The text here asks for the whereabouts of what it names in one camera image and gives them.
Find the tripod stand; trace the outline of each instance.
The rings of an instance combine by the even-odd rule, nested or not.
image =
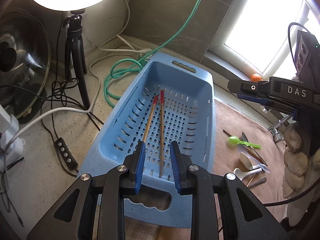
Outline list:
[[[82,39],[82,16],[83,10],[71,11],[71,17],[67,17],[63,21],[63,27],[69,24],[67,30],[67,40],[65,45],[65,78],[67,81],[71,79],[70,74],[70,60],[72,55],[73,67],[75,69],[76,77],[79,81],[78,87],[82,98],[83,105],[86,109],[90,107],[87,86],[85,84],[84,74],[87,73],[87,67],[84,59],[84,48]]]

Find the metal screw cap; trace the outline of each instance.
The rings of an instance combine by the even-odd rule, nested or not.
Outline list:
[[[227,179],[234,180],[234,179],[236,179],[236,176],[233,173],[228,173],[227,174]]]
[[[197,165],[190,165],[189,166],[189,169],[191,170],[191,171],[197,171],[197,170],[199,170],[199,167],[197,166]]]
[[[80,179],[83,180],[83,181],[86,181],[86,180],[90,179],[90,174],[87,174],[87,173],[82,174],[80,176]]]
[[[127,167],[125,165],[119,165],[117,167],[118,171],[125,171],[127,169]]]

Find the green spoon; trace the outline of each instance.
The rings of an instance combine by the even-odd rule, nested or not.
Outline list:
[[[237,136],[230,136],[228,140],[232,144],[236,144],[236,145],[237,144],[244,144],[244,145],[248,145],[248,146],[252,146],[252,147],[261,149],[261,145],[240,141]]]

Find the bright window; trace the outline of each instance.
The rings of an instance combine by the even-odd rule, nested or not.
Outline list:
[[[304,0],[234,0],[209,49],[247,75],[291,79],[296,73],[287,38],[291,22],[310,26],[320,38],[320,26]],[[297,30],[291,28],[293,52]]]

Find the speckled countertop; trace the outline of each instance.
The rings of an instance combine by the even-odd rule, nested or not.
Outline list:
[[[142,48],[155,47],[155,45],[145,41],[131,37],[127,37],[127,39]],[[271,124],[251,106],[229,93],[227,91],[228,81],[224,77],[170,50],[164,49],[161,51],[209,71],[213,76],[214,95],[218,100],[237,109],[264,127],[268,127]],[[93,51],[86,57],[87,64],[102,55],[103,53],[101,51]],[[109,74],[111,66],[122,58],[126,58],[126,56],[107,58],[97,63],[93,67],[93,70],[104,79],[104,77]],[[131,63],[128,62],[124,63],[124,66],[126,64],[128,66],[131,65]],[[110,91],[116,95],[122,95],[134,78],[135,74],[129,74],[120,80],[115,80],[111,85]],[[90,73],[85,76],[85,79],[89,98],[92,98],[97,88],[97,80],[90,75]],[[46,83],[47,91],[50,91],[53,80],[54,75],[49,73]],[[78,88],[68,90],[67,95],[81,101]],[[54,104],[54,107],[59,106],[61,106],[60,103]],[[44,111],[48,109],[50,109],[50,103],[47,102],[44,104]],[[93,112],[104,122],[111,111],[112,108],[105,102],[103,87],[101,87]],[[98,134],[97,128],[92,124],[87,115],[83,114],[58,112],[54,114],[54,119],[58,136],[65,140],[74,158],[78,161],[79,165],[81,165],[92,142]],[[44,119],[44,123],[52,131],[50,116]],[[75,178],[67,175],[60,167],[51,136],[43,128],[41,122],[31,127],[21,138],[23,138],[26,143],[23,149],[25,159],[9,171],[9,197],[22,218],[25,227],[23,228],[20,225],[13,211],[10,213],[5,211],[1,201],[0,210],[18,236],[21,239],[26,239],[29,231],[73,183]]]

